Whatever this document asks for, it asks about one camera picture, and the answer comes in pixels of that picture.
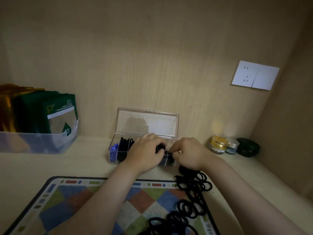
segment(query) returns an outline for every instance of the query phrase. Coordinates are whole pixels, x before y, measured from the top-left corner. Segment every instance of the box lid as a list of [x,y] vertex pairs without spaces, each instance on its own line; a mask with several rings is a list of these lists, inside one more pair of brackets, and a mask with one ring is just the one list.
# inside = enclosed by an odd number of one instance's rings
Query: box lid
[[142,136],[155,133],[160,137],[177,138],[178,114],[118,108],[115,132],[124,135]]

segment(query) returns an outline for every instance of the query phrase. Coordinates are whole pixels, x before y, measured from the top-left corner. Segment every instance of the mat border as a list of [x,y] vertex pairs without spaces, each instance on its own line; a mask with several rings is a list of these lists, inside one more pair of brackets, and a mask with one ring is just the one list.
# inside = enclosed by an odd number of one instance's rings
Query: mat border
[[[3,235],[9,235],[18,225],[18,223],[22,220],[22,218],[27,214],[28,210],[34,205],[34,203],[37,201],[37,199],[40,197],[40,195],[45,191],[45,189],[47,188],[47,186],[55,179],[58,178],[69,178],[69,179],[88,179],[88,180],[107,180],[107,177],[84,177],[84,176],[53,176],[50,177],[46,183],[41,187],[41,189],[39,190],[39,192],[35,195],[35,197],[29,202],[29,204],[26,206],[26,208],[21,212],[21,214],[17,217],[17,219],[10,225],[10,227],[3,233]],[[176,181],[174,180],[144,180],[144,179],[136,179],[136,181],[157,181],[157,182],[174,182],[176,183]],[[205,208],[206,208],[206,213],[209,216],[209,219],[211,221],[211,224],[215,230],[216,235],[220,235],[219,230],[217,229],[217,226],[215,224],[215,221],[212,217],[212,214],[209,210],[209,207],[207,206],[207,203],[203,197],[202,194],[200,194],[200,197],[202,199],[202,201],[204,202]]]

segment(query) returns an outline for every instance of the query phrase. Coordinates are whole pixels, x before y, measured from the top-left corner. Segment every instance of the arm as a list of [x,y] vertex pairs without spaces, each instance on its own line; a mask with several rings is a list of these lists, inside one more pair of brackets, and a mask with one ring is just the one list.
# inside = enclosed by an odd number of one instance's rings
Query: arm
[[135,141],[125,161],[120,163],[104,185],[71,217],[59,234],[111,234],[119,210],[137,176],[156,167],[164,150],[156,146],[166,141],[155,134],[145,134]]
[[222,158],[211,153],[195,138],[182,138],[174,143],[170,152],[183,166],[202,170],[210,177],[245,234],[306,234],[245,182]]

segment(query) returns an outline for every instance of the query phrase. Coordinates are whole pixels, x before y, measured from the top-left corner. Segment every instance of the plastic storage bin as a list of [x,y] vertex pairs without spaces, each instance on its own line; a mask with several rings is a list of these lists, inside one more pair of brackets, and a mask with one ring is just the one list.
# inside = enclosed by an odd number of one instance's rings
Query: plastic storage bin
[[[109,163],[119,164],[127,157],[127,152],[137,138],[146,133],[155,133],[167,142],[165,154],[158,166],[175,166],[170,147],[177,141],[178,114],[155,112],[152,110],[136,110],[119,108],[117,112],[115,134],[109,146]],[[121,138],[129,141],[128,145],[120,145]]]
[[0,132],[0,152],[32,153],[32,154],[63,154],[77,138],[78,121],[67,136],[50,133],[10,133]]

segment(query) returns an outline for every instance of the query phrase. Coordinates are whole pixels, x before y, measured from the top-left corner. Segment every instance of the checkered pattern mat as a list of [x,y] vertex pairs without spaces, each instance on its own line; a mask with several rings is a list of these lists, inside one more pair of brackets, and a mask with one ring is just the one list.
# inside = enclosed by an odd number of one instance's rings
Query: checkered pattern mat
[[[56,178],[49,182],[24,217],[7,234],[55,235],[104,183],[103,179]],[[148,227],[152,217],[165,218],[178,200],[187,199],[175,182],[136,181],[121,207],[112,234],[135,235]],[[208,217],[188,219],[200,235],[215,235]]]

